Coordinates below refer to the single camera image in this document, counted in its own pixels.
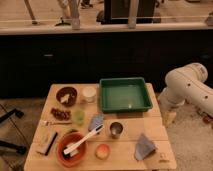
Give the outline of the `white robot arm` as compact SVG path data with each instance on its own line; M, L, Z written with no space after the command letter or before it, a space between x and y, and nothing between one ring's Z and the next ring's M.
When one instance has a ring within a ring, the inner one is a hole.
M207 78L208 71L200 63L191 63L166 74L166 87L158 96L166 126L176 117L174 109L188 101L198 108L198 112L204 115L203 122L213 129L213 88L204 84Z

